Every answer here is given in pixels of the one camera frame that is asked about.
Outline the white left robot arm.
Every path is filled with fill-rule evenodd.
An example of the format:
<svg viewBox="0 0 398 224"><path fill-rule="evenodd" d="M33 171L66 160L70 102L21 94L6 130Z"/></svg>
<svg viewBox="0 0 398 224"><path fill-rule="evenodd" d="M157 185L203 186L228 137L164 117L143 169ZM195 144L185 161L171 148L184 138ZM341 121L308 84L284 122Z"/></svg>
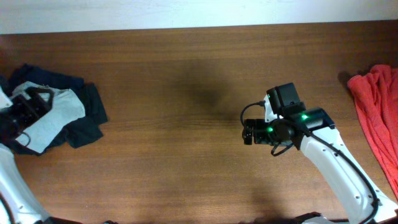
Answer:
<svg viewBox="0 0 398 224"><path fill-rule="evenodd" d="M9 99L3 94L1 100L1 223L71 224L72 220L51 216L38 202L7 147L52 109L52 90L28 87L25 92L29 99L23 95Z"/></svg>

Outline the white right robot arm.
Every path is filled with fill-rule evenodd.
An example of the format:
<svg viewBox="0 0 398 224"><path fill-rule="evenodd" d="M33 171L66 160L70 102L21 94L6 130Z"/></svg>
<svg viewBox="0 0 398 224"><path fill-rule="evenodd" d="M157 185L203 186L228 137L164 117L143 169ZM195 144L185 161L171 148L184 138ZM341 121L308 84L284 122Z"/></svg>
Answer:
<svg viewBox="0 0 398 224"><path fill-rule="evenodd" d="M301 151L342 204L347 223L397 223L397 204L365 173L324 109L307 109L293 83L267 90L256 104L264 118L240 118L245 145L272 146L274 157L292 147Z"/></svg>

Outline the light blue t-shirt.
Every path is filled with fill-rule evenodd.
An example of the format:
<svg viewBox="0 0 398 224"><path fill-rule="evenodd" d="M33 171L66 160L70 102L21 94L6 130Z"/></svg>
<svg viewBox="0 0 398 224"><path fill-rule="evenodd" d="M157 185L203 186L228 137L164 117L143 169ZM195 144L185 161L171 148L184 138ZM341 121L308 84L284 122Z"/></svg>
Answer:
<svg viewBox="0 0 398 224"><path fill-rule="evenodd" d="M31 151L41 154L61 132L64 126L85 117L85 107L71 89L59 90L32 82L25 82L17 86L12 95L17 96L21 94L27 97L26 89L28 87L52 90L54 93L52 109L32 126L25 129L24 134L14 141L17 146L25 146Z"/></svg>

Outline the dark navy garment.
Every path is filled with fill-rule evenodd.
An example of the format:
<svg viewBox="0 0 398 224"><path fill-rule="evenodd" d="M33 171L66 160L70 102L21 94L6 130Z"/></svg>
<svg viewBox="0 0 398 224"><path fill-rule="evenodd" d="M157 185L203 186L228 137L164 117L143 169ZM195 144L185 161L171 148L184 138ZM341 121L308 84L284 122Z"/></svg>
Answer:
<svg viewBox="0 0 398 224"><path fill-rule="evenodd" d="M18 154L91 144L107 120L97 88L83 78L28 64L1 77L1 144Z"/></svg>

